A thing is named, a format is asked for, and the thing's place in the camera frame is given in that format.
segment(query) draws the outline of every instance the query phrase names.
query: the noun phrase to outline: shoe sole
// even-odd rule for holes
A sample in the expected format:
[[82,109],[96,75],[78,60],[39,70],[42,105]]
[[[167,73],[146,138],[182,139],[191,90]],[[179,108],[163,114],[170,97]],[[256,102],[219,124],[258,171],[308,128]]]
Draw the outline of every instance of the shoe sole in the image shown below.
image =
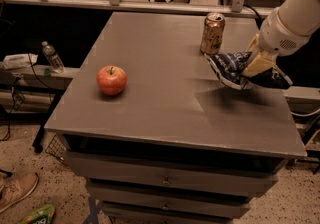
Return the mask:
[[19,200],[15,201],[15,202],[12,202],[11,204],[7,205],[5,208],[3,208],[2,210],[0,210],[0,213],[4,212],[4,211],[7,210],[10,206],[12,206],[12,205],[20,202],[21,200],[25,199],[26,197],[28,197],[28,196],[34,191],[34,189],[37,187],[38,183],[39,183],[39,176],[38,176],[38,174],[37,174],[37,182],[36,182],[36,183],[34,184],[34,186],[30,189],[30,191],[29,191],[27,194],[25,194],[23,197],[21,197]]
[[242,90],[243,87],[241,85],[237,85],[235,83],[232,83],[231,81],[229,81],[228,79],[226,79],[220,72],[219,68],[217,67],[217,65],[214,63],[214,61],[210,58],[210,56],[208,54],[204,54],[204,56],[206,57],[206,59],[208,60],[208,62],[210,63],[210,66],[213,70],[213,72],[215,73],[215,75],[218,77],[218,79],[221,81],[221,83],[223,83],[225,86],[228,86],[230,88],[236,89],[236,90]]

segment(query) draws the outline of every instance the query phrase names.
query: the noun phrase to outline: shoelace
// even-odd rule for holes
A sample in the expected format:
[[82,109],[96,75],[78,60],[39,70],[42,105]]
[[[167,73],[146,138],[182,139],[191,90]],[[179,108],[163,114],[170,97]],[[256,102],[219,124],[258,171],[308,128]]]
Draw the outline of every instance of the shoelace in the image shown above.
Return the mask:
[[11,182],[8,182],[5,186],[4,186],[5,189],[7,189],[6,193],[2,195],[2,198],[6,198],[6,199],[9,199],[7,198],[9,195],[10,196],[10,199],[11,200],[12,198],[16,197],[17,195],[20,194],[21,192],[21,188],[20,188],[20,185],[19,185],[19,182],[18,181],[11,181]]

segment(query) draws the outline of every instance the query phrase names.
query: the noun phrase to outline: floor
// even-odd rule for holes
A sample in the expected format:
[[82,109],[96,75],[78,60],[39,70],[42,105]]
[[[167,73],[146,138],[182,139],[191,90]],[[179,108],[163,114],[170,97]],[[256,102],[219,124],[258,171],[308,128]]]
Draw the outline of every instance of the floor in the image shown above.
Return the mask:
[[[0,135],[6,126],[0,127]],[[75,174],[55,156],[55,134],[46,133],[44,150],[36,154],[32,147],[39,129],[37,124],[13,123],[11,137],[0,142],[0,167],[12,171],[11,178],[28,172],[37,172],[40,182],[35,191],[23,201],[3,212],[0,223],[17,223],[29,212],[51,203],[56,207],[53,223],[110,223],[99,208],[90,210],[98,202],[90,198],[85,180]],[[250,202],[251,210],[235,224],[318,224],[320,223],[320,173],[314,175],[315,164],[297,162],[279,172],[279,182],[264,196]],[[116,220],[117,224],[143,224],[128,220]]]
[[[34,153],[32,142],[38,129],[38,124],[12,123],[10,139],[0,142],[0,168],[12,171],[12,178],[28,172],[37,172],[40,176],[35,191],[2,213],[0,223],[17,223],[47,203],[56,207],[53,223],[111,223],[99,207],[95,208],[98,202],[94,202],[87,193],[84,178],[75,176],[68,166],[46,152],[55,140],[55,134],[47,133],[43,152]],[[6,126],[0,126],[0,137],[6,132]],[[313,168],[314,164],[302,162],[283,168],[279,172],[279,182],[261,198],[253,199],[251,210],[234,223],[319,224],[320,173],[312,174]],[[116,223],[142,224],[129,220],[116,220]]]

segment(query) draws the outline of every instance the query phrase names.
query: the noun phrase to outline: drawer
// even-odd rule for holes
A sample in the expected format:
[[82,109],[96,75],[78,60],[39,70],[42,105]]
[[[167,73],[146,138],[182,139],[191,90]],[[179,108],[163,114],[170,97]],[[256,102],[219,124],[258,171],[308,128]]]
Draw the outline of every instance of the drawer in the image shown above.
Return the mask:
[[87,181],[89,194],[100,201],[151,207],[162,211],[177,211],[226,217],[242,217],[249,205],[231,201],[236,197],[215,196],[208,193],[188,193],[185,190],[157,189],[149,186],[133,186],[116,182],[95,183]]
[[66,151],[64,158],[75,174],[88,178],[245,197],[259,197],[277,182],[271,174],[146,159],[71,151]]
[[232,220],[195,214],[163,212],[145,207],[103,202],[102,211],[115,218],[141,220],[158,224],[233,224]]

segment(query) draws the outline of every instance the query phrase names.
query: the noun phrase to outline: apple stem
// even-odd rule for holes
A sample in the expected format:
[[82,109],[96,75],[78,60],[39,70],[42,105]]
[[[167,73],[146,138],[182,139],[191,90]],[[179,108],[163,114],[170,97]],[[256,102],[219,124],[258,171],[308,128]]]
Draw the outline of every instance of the apple stem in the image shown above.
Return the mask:
[[108,70],[108,73],[109,73],[110,75],[113,75],[113,73],[114,73],[113,67],[111,67],[111,69]]

